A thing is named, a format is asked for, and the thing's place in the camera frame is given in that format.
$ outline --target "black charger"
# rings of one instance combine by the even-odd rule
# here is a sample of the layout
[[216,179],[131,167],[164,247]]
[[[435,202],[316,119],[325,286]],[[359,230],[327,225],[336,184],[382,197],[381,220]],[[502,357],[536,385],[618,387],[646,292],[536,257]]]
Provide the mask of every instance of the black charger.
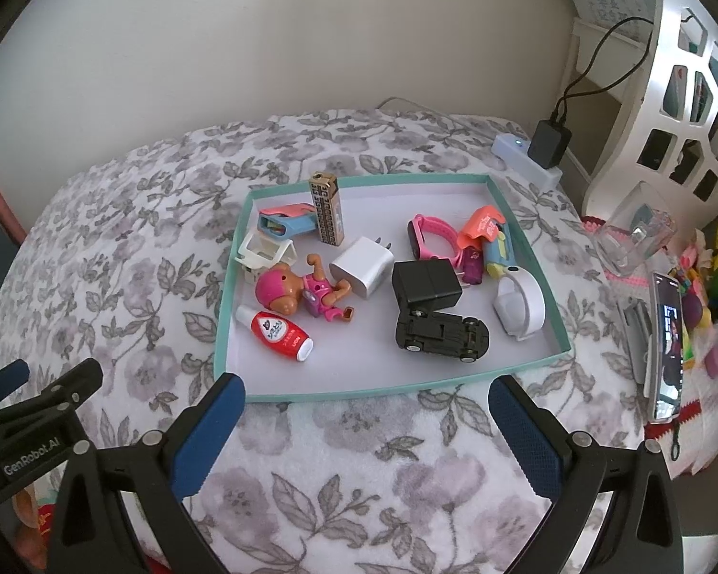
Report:
[[534,130],[527,155],[545,170],[558,166],[561,157],[567,151],[571,137],[572,132],[563,124],[540,121],[538,128]]

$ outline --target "floral blanket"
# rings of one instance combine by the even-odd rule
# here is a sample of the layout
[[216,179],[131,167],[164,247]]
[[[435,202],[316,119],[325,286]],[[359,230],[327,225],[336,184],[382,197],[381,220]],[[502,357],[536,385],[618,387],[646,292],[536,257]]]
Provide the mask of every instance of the floral blanket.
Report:
[[[601,444],[641,441],[622,329],[567,197],[540,192],[484,136],[432,114],[330,110],[163,140],[78,174],[46,207],[0,293],[0,367],[31,365],[17,401],[88,356],[104,370],[78,410],[99,447],[166,429],[213,382],[230,239],[250,188],[316,170],[492,174],[532,243],[572,354],[521,383]],[[488,382],[348,401],[251,404],[187,507],[233,573],[488,574],[548,508],[489,416]],[[53,500],[61,471],[38,490]],[[596,505],[567,572],[584,562]],[[135,529],[159,547],[136,507]]]

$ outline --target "pink helmet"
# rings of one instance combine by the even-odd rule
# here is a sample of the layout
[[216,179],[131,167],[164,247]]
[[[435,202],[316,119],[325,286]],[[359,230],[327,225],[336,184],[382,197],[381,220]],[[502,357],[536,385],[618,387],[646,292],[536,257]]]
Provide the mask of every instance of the pink helmet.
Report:
[[264,308],[270,308],[271,303],[287,293],[281,281],[282,270],[270,269],[263,272],[256,283],[256,299]]

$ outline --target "black cable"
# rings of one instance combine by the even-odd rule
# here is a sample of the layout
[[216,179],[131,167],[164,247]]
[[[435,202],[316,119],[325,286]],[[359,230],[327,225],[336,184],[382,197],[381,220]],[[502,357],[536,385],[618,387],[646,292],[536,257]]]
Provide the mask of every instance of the black cable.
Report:
[[[578,82],[580,82],[583,78],[585,78],[585,76],[587,76],[588,73],[590,73],[590,69],[593,68],[593,66],[594,66],[595,58],[598,57],[599,51],[600,51],[601,48],[603,47],[603,44],[606,42],[606,40],[607,40],[610,36],[612,36],[612,34],[614,34],[614,32],[616,32],[617,29],[618,29],[620,26],[623,26],[624,24],[626,24],[626,23],[628,23],[628,22],[631,22],[631,21],[644,21],[644,22],[651,23],[652,25],[654,25],[654,22],[653,22],[653,21],[651,21],[651,20],[649,20],[649,19],[646,19],[645,17],[630,16],[630,17],[626,17],[626,18],[624,18],[624,19],[622,19],[622,20],[619,20],[619,21],[618,21],[617,23],[615,23],[611,28],[609,28],[609,30],[607,30],[606,34],[604,34],[604,36],[603,36],[603,37],[601,38],[601,40],[599,41],[598,45],[595,46],[594,53],[593,53],[593,55],[590,57],[590,62],[588,63],[588,66],[586,67],[585,71],[583,71],[575,80],[573,80],[573,81],[565,88],[565,90],[563,91],[563,94],[561,95],[561,98],[556,102],[556,107],[553,109],[553,114],[552,114],[551,117],[550,117],[551,122],[553,122],[553,123],[556,122],[556,120],[557,120],[557,118],[558,118],[559,107],[561,106],[561,103],[562,103],[562,102],[563,102],[563,121],[566,120],[566,115],[567,115],[567,99],[569,99],[569,98],[572,97],[572,96],[575,96],[575,97],[577,97],[577,96],[585,96],[585,95],[582,95],[582,94],[569,95],[569,94],[568,94],[569,91],[571,91],[571,89],[572,89],[574,86],[576,86],[576,84],[577,84]],[[648,53],[649,53],[649,46],[650,46],[650,45],[651,45],[651,34],[649,35],[649,43],[648,43],[647,46],[646,46],[645,54],[648,54]],[[611,89],[611,88],[614,88],[615,86],[617,86],[617,84],[621,83],[621,82],[622,82],[623,80],[625,80],[628,76],[632,75],[632,73],[635,72],[638,67],[640,67],[640,65],[643,63],[644,60],[645,60],[645,58],[644,58],[643,60],[641,60],[641,62],[640,62],[639,64],[637,64],[636,67],[635,67],[633,70],[628,71],[628,72],[625,74],[624,77],[622,77],[621,79],[617,80],[617,82],[614,82],[614,84],[612,84],[612,85],[610,85],[610,86],[607,86],[606,89],[602,88],[602,89],[599,90],[599,91],[590,92],[590,93],[588,93],[588,95],[595,95],[595,94],[598,94],[599,92],[606,92],[606,90],[609,90],[609,89]]]
[[561,118],[559,118],[559,124],[564,124],[567,121],[567,99],[572,99],[574,97],[590,97],[590,95],[600,95],[602,92],[610,91],[612,88],[617,86],[618,84],[621,84],[622,82],[625,82],[625,80],[630,77],[633,73],[635,73],[639,67],[644,63],[646,58],[649,56],[649,48],[651,47],[651,36],[652,34],[649,34],[649,40],[646,41],[646,49],[644,49],[644,53],[641,56],[641,59],[634,64],[634,66],[628,71],[624,76],[619,78],[616,82],[612,82],[609,84],[609,86],[604,86],[603,88],[597,88],[596,90],[591,90],[587,92],[573,92],[571,95],[564,95],[562,97],[563,99],[563,114],[561,115]]

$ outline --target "pink smartwatch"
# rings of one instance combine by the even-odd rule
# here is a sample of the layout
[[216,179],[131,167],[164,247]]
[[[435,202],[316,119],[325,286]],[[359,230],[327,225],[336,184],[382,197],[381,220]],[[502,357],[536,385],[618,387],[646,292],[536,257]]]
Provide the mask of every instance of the pink smartwatch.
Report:
[[[433,233],[446,239],[455,254],[450,257],[442,257],[432,253],[426,247],[426,238],[423,236],[425,232]],[[407,224],[407,235],[410,238],[413,256],[419,261],[426,261],[430,258],[445,258],[452,263],[452,268],[458,269],[460,267],[462,249],[457,245],[457,231],[444,220],[433,216],[423,216],[418,213]]]

